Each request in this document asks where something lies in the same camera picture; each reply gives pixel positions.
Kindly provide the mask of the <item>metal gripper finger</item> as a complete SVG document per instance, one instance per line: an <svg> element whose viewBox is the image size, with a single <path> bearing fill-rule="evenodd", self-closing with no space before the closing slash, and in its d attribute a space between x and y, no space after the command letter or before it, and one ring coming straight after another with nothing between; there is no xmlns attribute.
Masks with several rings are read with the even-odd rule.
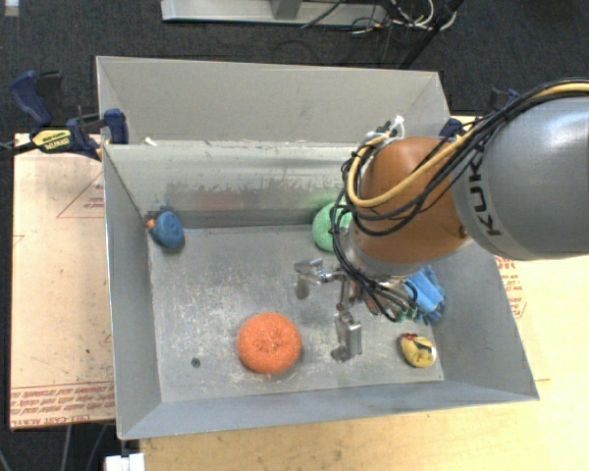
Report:
<svg viewBox="0 0 589 471"><path fill-rule="evenodd" d="M339 362L346 362L362 354L362 326L348 311L335 315L335 328L338 346L331 351L331 356Z"/></svg>
<svg viewBox="0 0 589 471"><path fill-rule="evenodd" d="M306 299L312 287L323 283L324 260L322 258L296 262L294 270L297 274L294 285L294 294L297 299Z"/></svg>

